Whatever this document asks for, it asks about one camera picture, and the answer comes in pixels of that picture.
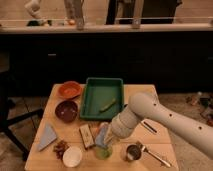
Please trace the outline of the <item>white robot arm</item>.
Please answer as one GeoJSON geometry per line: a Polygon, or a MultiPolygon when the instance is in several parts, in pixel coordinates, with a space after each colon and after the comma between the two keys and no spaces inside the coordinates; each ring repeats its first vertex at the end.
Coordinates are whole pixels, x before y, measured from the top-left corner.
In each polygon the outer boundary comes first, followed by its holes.
{"type": "Polygon", "coordinates": [[[144,119],[162,124],[213,159],[213,127],[166,108],[155,96],[145,92],[129,97],[127,106],[109,124],[104,144],[112,145],[120,139],[130,137],[144,119]]]}

